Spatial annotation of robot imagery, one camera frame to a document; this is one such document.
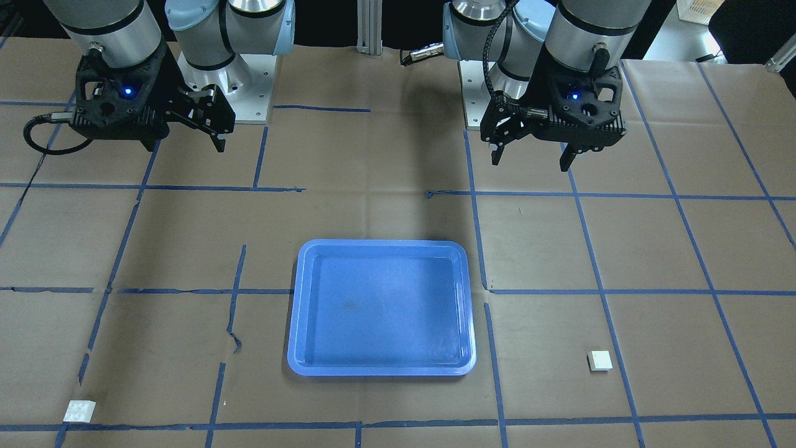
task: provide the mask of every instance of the white lego brick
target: white lego brick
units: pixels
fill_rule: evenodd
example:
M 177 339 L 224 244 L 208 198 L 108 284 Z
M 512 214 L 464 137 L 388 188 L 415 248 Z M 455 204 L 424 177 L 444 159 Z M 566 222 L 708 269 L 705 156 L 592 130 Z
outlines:
M 88 400 L 72 400 L 66 407 L 65 422 L 90 423 L 96 403 Z
M 614 368 L 614 364 L 611 363 L 611 354 L 609 352 L 589 352 L 588 359 L 591 371 L 609 371 Z

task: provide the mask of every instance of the plastic tray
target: plastic tray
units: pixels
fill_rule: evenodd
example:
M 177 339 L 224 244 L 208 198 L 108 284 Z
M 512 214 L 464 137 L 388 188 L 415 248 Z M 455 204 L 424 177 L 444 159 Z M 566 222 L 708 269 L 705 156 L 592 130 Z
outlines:
M 306 376 L 465 375 L 467 257 L 454 242 L 313 240 L 298 254 L 287 362 Z

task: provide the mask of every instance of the metal mounting plate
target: metal mounting plate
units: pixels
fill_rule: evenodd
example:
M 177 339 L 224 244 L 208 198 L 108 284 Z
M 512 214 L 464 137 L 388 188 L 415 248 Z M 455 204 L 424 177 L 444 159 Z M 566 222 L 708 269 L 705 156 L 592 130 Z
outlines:
M 467 129 L 477 131 L 490 103 L 490 94 L 484 85 L 484 68 L 481 61 L 459 61 L 458 73 L 462 82 L 464 120 Z
M 271 98 L 276 78 L 277 56 L 270 54 L 241 54 L 248 65 L 252 82 L 227 95 L 235 111 L 236 124 L 266 124 L 271 111 Z M 188 86 L 193 86 L 193 68 L 180 54 L 178 65 Z

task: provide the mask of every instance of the blue tape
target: blue tape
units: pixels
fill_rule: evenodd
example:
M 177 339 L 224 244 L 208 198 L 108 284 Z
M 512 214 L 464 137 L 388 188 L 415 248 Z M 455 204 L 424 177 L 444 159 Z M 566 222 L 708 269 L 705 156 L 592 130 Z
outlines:
M 260 294 L 264 296 L 289 296 L 293 289 L 257 289 L 257 288 L 238 288 L 240 294 Z
M 69 423 L 69 431 L 184 431 L 207 430 L 207 423 L 175 423 L 173 425 L 100 425 L 91 423 Z
M 6 241 L 8 233 L 11 231 L 11 226 L 14 225 L 14 221 L 17 220 L 19 210 L 22 209 L 22 203 L 25 201 L 28 191 L 30 191 L 30 185 L 33 183 L 33 179 L 36 178 L 36 174 L 38 174 L 39 170 L 41 169 L 41 165 L 44 163 L 45 157 L 47 156 L 42 154 L 39 158 L 39 162 L 36 165 L 36 169 L 33 170 L 33 175 L 30 176 L 30 181 L 28 181 L 27 187 L 25 187 L 25 189 L 22 191 L 22 195 L 19 197 L 17 204 L 14 206 L 14 211 L 11 212 L 11 216 L 8 217 L 8 221 L 6 222 L 6 226 L 3 227 L 2 233 L 0 234 L 0 247 L 2 247 L 3 243 Z
M 276 187 L 212 187 L 212 186 L 187 186 L 187 185 L 148 185 L 147 190 L 182 190 L 182 191 L 270 191 L 272 193 L 305 191 L 306 188 L 276 188 Z
M 254 170 L 254 182 L 252 188 L 257 188 L 259 183 L 259 173 L 263 169 L 263 158 L 265 157 L 265 144 L 268 140 L 268 126 L 263 128 L 263 138 L 259 142 L 259 155 L 257 156 L 257 168 Z
M 66 439 L 66 431 L 69 430 L 69 424 L 66 422 L 61 423 L 60 428 L 58 428 L 58 434 L 55 436 L 55 448 L 61 448 L 64 445 L 64 440 Z
M 364 428 L 439 428 L 450 426 L 498 426 L 495 419 L 476 419 L 476 420 L 392 420 L 378 423 L 362 424 Z
M 238 303 L 238 288 L 240 287 L 240 275 L 244 270 L 244 262 L 246 261 L 246 245 L 240 249 L 240 258 L 238 259 L 238 267 L 235 271 L 235 281 L 232 284 L 232 299 L 229 301 L 229 323 L 227 324 L 227 333 L 235 340 L 235 351 L 237 353 L 243 344 L 238 339 L 238 336 L 232 331 L 232 325 L 235 323 L 235 310 Z
M 713 85 L 710 83 L 708 79 L 708 75 L 702 69 L 702 66 L 697 64 L 697 68 L 699 69 L 699 73 L 702 75 L 702 79 L 704 79 L 705 84 L 708 85 L 708 89 L 710 90 L 711 95 L 713 95 L 713 99 L 716 100 L 716 104 L 719 106 L 719 110 L 721 111 L 721 115 L 724 116 L 724 119 L 727 121 L 727 125 L 730 127 L 730 131 L 732 131 L 732 135 L 736 138 L 736 142 L 738 142 L 738 146 L 741 148 L 741 152 L 743 153 L 743 157 L 746 159 L 749 167 L 751 168 L 751 172 L 755 174 L 755 179 L 757 179 L 757 183 L 760 184 L 760 189 L 763 190 L 763 194 L 766 195 L 766 199 L 768 200 L 771 209 L 774 211 L 774 215 L 776 215 L 777 220 L 779 221 L 779 225 L 782 226 L 782 229 L 785 230 L 785 235 L 788 237 L 788 241 L 790 241 L 790 245 L 796 249 L 796 242 L 794 241 L 794 237 L 790 234 L 790 230 L 788 230 L 788 226 L 785 224 L 785 220 L 782 219 L 782 215 L 779 213 L 777 206 L 774 204 L 774 201 L 771 199 L 771 195 L 768 193 L 768 189 L 766 188 L 765 184 L 763 184 L 763 179 L 760 177 L 760 174 L 757 172 L 755 168 L 755 164 L 751 161 L 751 157 L 749 156 L 749 152 L 747 151 L 746 147 L 743 145 L 738 132 L 736 131 L 736 127 L 732 124 L 732 120 L 730 120 L 730 116 L 727 115 L 727 111 L 724 110 L 724 106 L 721 104 L 721 100 L 719 100 L 719 96 L 716 95 L 716 90 L 713 89 Z
M 492 311 L 490 304 L 484 304 L 486 313 L 486 333 L 490 339 L 490 356 L 492 358 L 492 378 L 495 383 L 495 400 L 497 401 L 497 425 L 500 427 L 500 439 L 502 448 L 509 448 L 509 435 L 505 428 L 505 414 L 503 412 L 503 391 L 500 386 L 500 371 L 498 370 L 498 350 L 495 347 L 495 335 L 492 328 Z
M 83 385 L 83 378 L 86 376 L 86 370 L 88 369 L 88 360 L 88 353 L 84 353 L 83 362 L 80 363 L 80 370 L 77 372 L 77 383 L 81 386 Z
M 231 289 L 169 289 L 169 288 L 125 288 L 117 294 L 232 294 Z
M 467 174 L 470 176 L 470 200 L 473 204 L 473 221 L 475 225 L 475 245 L 478 247 L 478 268 L 481 270 L 481 284 L 486 287 L 486 264 L 484 262 L 484 245 L 481 240 L 481 222 L 478 219 L 478 200 L 475 198 L 475 174 L 473 170 L 473 156 L 470 153 L 470 137 L 464 130 L 464 149 L 467 154 Z
M 724 422 L 739 420 L 760 420 L 757 414 L 708 414 L 708 415 L 647 415 L 641 417 L 643 423 L 653 422 Z
M 607 425 L 632 423 L 633 417 L 585 417 L 578 419 L 508 419 L 508 426 L 550 426 L 550 425 Z
M 62 294 L 90 294 L 93 288 L 54 288 L 54 287 L 29 287 L 29 286 L 0 286 L 0 291 L 14 291 L 15 293 L 62 293 Z
M 766 414 L 769 420 L 796 420 L 795 413 Z M 642 423 L 652 422 L 723 422 L 759 420 L 758 414 L 704 414 L 704 415 L 646 415 L 640 416 Z M 603 425 L 632 423 L 632 417 L 586 417 L 575 419 L 506 419 L 506 426 L 549 425 Z M 171 425 L 103 425 L 98 423 L 69 423 L 69 431 L 128 431 L 128 430 L 306 430 L 306 429 L 356 429 L 362 428 L 420 428 L 452 426 L 498 426 L 498 420 L 396 420 L 376 423 L 361 422 L 236 422 L 236 423 L 175 423 Z M 0 425 L 0 432 L 57 432 L 61 424 Z
M 158 141 L 154 145 L 152 156 L 150 157 L 149 164 L 146 166 L 146 172 L 144 173 L 143 180 L 141 181 L 141 187 L 139 188 L 138 196 L 136 196 L 136 203 L 133 206 L 133 210 L 130 212 L 130 218 L 127 219 L 127 227 L 124 230 L 122 241 L 119 243 L 119 250 L 116 252 L 116 259 L 113 262 L 113 268 L 111 268 L 111 275 L 107 279 L 107 286 L 105 288 L 105 293 L 103 294 L 102 301 L 99 303 L 97 316 L 94 320 L 94 327 L 92 328 L 92 333 L 88 338 L 89 352 L 91 352 L 91 350 L 94 349 L 94 343 L 96 342 L 97 334 L 99 333 L 100 330 L 100 321 L 102 320 L 102 315 L 105 312 L 105 307 L 107 306 L 107 299 L 111 295 L 111 291 L 113 288 L 113 281 L 116 279 L 116 273 L 119 271 L 119 265 L 122 263 L 122 256 L 124 255 L 124 249 L 127 247 L 127 240 L 130 238 L 130 233 L 133 230 L 133 223 L 135 222 L 135 217 L 138 215 L 139 207 L 141 206 L 141 198 L 143 197 L 144 190 L 146 189 L 146 182 L 149 180 L 149 176 L 150 173 L 152 172 L 152 167 L 154 165 L 154 160 L 158 156 L 159 148 L 160 148 L 160 141 Z
M 700 71 L 702 70 L 702 68 L 699 65 L 697 65 L 697 68 Z M 669 184 L 669 189 L 672 191 L 672 195 L 675 196 L 674 202 L 675 202 L 675 204 L 677 204 L 677 210 L 680 212 L 680 216 L 682 218 L 683 224 L 685 225 L 685 231 L 689 235 L 689 239 L 691 240 L 691 245 L 693 246 L 694 253 L 696 254 L 696 259 L 699 261 L 700 267 L 702 268 L 702 273 L 704 274 L 704 278 L 708 282 L 708 287 L 710 288 L 710 291 L 711 291 L 712 296 L 713 296 L 713 303 L 716 305 L 716 311 L 719 313 L 719 318 L 721 319 L 721 324 L 724 326 L 724 331 L 727 333 L 727 338 L 729 339 L 730 345 L 732 346 L 732 351 L 736 355 L 736 360 L 738 361 L 738 367 L 740 368 L 741 373 L 743 374 L 743 380 L 746 381 L 747 387 L 749 389 L 749 394 L 752 397 L 752 401 L 755 403 L 755 409 L 757 409 L 760 421 L 763 423 L 763 429 L 766 431 L 766 435 L 768 436 L 768 441 L 771 443 L 771 447 L 772 448 L 776 448 L 777 443 L 774 440 L 774 434 L 771 432 L 771 427 L 769 426 L 768 421 L 766 419 L 766 415 L 763 412 L 763 406 L 760 403 L 760 400 L 759 400 L 759 398 L 757 396 L 757 392 L 755 391 L 754 385 L 752 385 L 752 383 L 751 383 L 751 379 L 749 378 L 749 373 L 748 373 L 748 371 L 746 369 L 746 364 L 744 364 L 744 362 L 743 362 L 743 358 L 741 357 L 740 351 L 738 349 L 738 345 L 736 344 L 736 339 L 732 335 L 732 331 L 730 330 L 730 325 L 729 325 L 729 323 L 727 321 L 727 317 L 724 315 L 724 309 L 722 308 L 721 302 L 719 300 L 719 296 L 716 293 L 716 287 L 713 284 L 713 280 L 710 277 L 710 272 L 708 271 L 708 267 L 705 264 L 704 259 L 702 257 L 702 253 L 701 253 L 701 251 L 699 249 L 699 246 L 697 245 L 697 240 L 694 237 L 694 234 L 693 234 L 692 229 L 691 229 L 691 225 L 689 224 L 689 220 L 685 216 L 685 210 L 683 209 L 682 203 L 681 203 L 680 199 L 677 197 L 677 190 L 675 190 L 674 182 L 672 181 L 672 178 L 669 175 L 669 169 L 666 168 L 666 164 L 663 161 L 663 156 L 661 155 L 661 151 L 658 148 L 657 141 L 655 139 L 655 135 L 652 133 L 652 128 L 650 127 L 650 123 L 647 120 L 646 114 L 644 113 L 644 109 L 642 108 L 641 103 L 638 100 L 638 95 L 636 94 L 635 88 L 633 87 L 633 83 L 630 81 L 630 78 L 627 76 L 627 70 L 626 70 L 624 62 L 622 63 L 622 72 L 625 75 L 625 78 L 627 79 L 627 86 L 630 88 L 630 94 L 633 96 L 633 99 L 634 99 L 636 105 L 638 106 L 638 111 L 639 111 L 639 114 L 641 115 L 642 120 L 644 121 L 644 126 L 645 126 L 645 128 L 647 130 L 647 133 L 650 135 L 650 140 L 652 142 L 653 149 L 655 150 L 655 155 L 657 156 L 658 161 L 661 164 L 661 169 L 663 169 L 664 176 L 666 177 L 666 182 Z
M 0 432 L 54 432 L 60 430 L 56 425 L 0 425 Z
M 213 446 L 213 431 L 216 427 L 216 418 L 218 417 L 218 403 L 221 401 L 221 388 L 224 386 L 224 371 L 227 364 L 221 363 L 218 365 L 218 378 L 216 379 L 216 391 L 213 394 L 213 408 L 210 410 L 210 422 L 207 430 L 207 438 L 205 439 L 205 448 Z
M 567 295 L 597 295 L 599 289 L 489 289 L 492 294 L 523 295 L 523 296 L 567 296 Z M 762 291 L 762 290 L 737 290 L 737 289 L 603 289 L 602 293 L 608 296 L 615 295 L 660 295 L 660 294 L 713 294 L 720 296 L 781 296 L 794 297 L 796 291 Z
M 117 294 L 232 294 L 234 289 L 172 289 L 172 288 L 125 288 L 117 289 Z M 238 294 L 264 296 L 290 295 L 293 289 L 238 288 Z
M 363 112 L 370 113 L 370 109 L 359 108 L 323 108 L 320 106 L 302 106 L 300 104 L 281 104 L 274 106 L 274 109 L 304 109 L 308 111 L 327 111 L 327 112 Z
M 362 422 L 354 424 L 353 448 L 362 448 Z
M 213 430 L 347 430 L 355 422 L 246 422 L 216 423 Z
M 766 414 L 766 418 L 770 420 L 796 420 L 796 413 L 783 412 L 779 414 Z
M 561 151 L 565 149 L 564 144 L 561 144 Z M 603 278 L 600 276 L 599 267 L 597 266 L 597 257 L 595 256 L 594 246 L 591 244 L 591 236 L 589 235 L 589 228 L 586 224 L 586 215 L 583 212 L 583 204 L 580 202 L 578 195 L 578 187 L 575 183 L 575 176 L 572 171 L 568 171 L 569 183 L 572 185 L 572 193 L 575 195 L 575 205 L 578 208 L 578 215 L 580 217 L 580 225 L 583 227 L 583 237 L 586 239 L 586 247 L 589 251 L 589 258 L 591 259 L 591 267 L 594 270 L 595 280 L 597 281 L 597 288 L 600 291 L 600 301 L 603 303 L 603 311 L 608 323 L 608 331 L 611 333 L 611 342 L 614 345 L 614 354 L 616 355 L 616 362 L 619 364 L 619 371 L 622 374 L 622 383 L 625 386 L 625 393 L 627 394 L 627 402 L 630 406 L 630 415 L 633 417 L 633 426 L 636 430 L 636 437 L 638 438 L 639 448 L 645 448 L 644 434 L 642 433 L 642 425 L 638 420 L 638 411 L 636 410 L 636 403 L 633 399 L 633 391 L 630 388 L 630 380 L 627 377 L 627 370 L 625 369 L 625 362 L 622 358 L 622 350 L 619 348 L 619 338 L 616 336 L 616 329 L 614 328 L 614 320 L 611 317 L 611 309 L 608 306 L 608 298 L 606 297 L 603 287 Z
M 434 195 L 472 195 L 470 191 L 456 190 L 429 190 L 426 198 Z M 475 191 L 477 196 L 531 196 L 531 197 L 561 197 L 572 198 L 575 195 L 567 191 Z M 656 195 L 647 193 L 579 193 L 581 198 L 639 198 L 639 199 L 709 199 L 716 201 L 767 201 L 766 196 L 738 196 L 738 195 Z M 770 197 L 778 201 L 796 201 L 792 196 Z
M 8 182 L 0 183 L 0 187 L 27 187 L 25 183 Z M 110 183 L 32 183 L 31 188 L 80 188 L 85 190 L 138 190 L 141 186 L 130 184 Z M 298 192 L 306 188 L 301 187 L 214 187 L 205 185 L 147 185 L 145 190 L 176 190 L 176 191 L 266 191 L 272 193 Z
M 597 295 L 599 289 L 489 289 L 492 294 L 522 296 L 564 296 L 564 295 Z

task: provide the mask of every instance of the white basket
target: white basket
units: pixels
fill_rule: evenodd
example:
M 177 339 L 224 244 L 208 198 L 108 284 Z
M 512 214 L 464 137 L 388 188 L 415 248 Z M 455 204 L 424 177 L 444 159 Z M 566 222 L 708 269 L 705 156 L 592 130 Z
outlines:
M 677 0 L 680 20 L 707 25 L 724 0 Z

